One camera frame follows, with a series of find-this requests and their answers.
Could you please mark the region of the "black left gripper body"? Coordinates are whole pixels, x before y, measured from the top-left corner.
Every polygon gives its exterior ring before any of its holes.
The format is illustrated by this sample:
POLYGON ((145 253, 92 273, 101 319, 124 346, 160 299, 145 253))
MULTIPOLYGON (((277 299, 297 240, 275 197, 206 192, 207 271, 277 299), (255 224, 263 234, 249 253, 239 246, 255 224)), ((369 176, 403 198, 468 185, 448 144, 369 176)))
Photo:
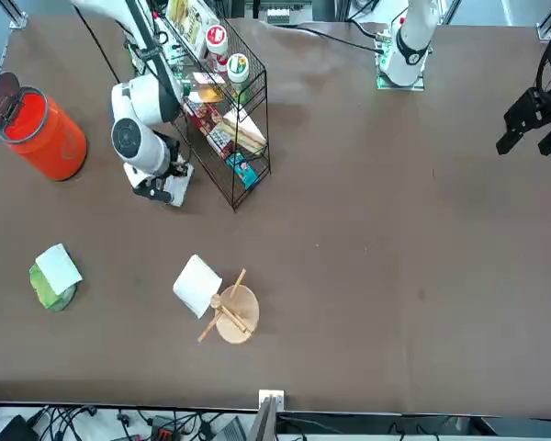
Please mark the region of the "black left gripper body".
POLYGON ((506 131, 527 132, 551 124, 551 102, 528 88, 504 114, 506 131))

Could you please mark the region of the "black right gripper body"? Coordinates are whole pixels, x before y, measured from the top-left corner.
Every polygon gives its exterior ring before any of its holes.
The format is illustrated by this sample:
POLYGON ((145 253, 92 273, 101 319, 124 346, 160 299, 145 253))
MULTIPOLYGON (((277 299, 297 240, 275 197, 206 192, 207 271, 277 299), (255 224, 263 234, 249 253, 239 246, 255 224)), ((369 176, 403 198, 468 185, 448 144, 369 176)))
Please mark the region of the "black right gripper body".
POLYGON ((157 133, 156 136, 161 140, 165 147, 163 165, 157 176, 187 176, 187 162, 180 155, 180 141, 163 133, 157 133))

